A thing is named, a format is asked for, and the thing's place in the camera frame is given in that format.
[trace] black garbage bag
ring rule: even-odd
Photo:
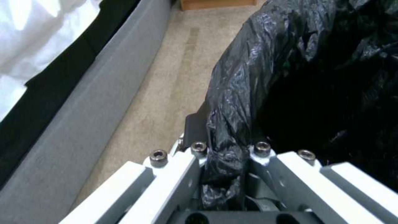
[[[205,209],[244,209],[256,130],[398,189],[398,2],[268,0],[215,65]]]

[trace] wooden furniture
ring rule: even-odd
[[[257,0],[180,0],[182,10],[257,5]]]

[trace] screw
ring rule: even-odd
[[[301,149],[297,152],[297,154],[310,165],[314,165],[316,157],[313,152],[306,149]]]
[[[271,146],[265,141],[259,141],[254,147],[254,154],[259,157],[267,157],[271,153]]]
[[[192,143],[191,152],[198,158],[203,158],[207,153],[207,145],[204,142],[197,141]]]
[[[163,150],[155,150],[149,155],[149,160],[153,167],[164,167],[167,164],[167,153]]]
[[[183,144],[184,144],[184,139],[183,138],[178,138],[176,151],[183,151],[183,147],[184,147]]]

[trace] white fabric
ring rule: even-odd
[[[15,92],[21,97],[24,84],[87,29],[100,11],[99,3],[0,0],[0,122],[16,103]]]

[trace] black fabric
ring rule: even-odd
[[[98,17],[87,30],[26,83],[25,94],[0,123],[1,187],[138,3],[139,0],[101,2]]]
[[[349,161],[398,190],[398,4],[269,0],[213,69],[205,209],[244,209],[258,127],[277,153]]]

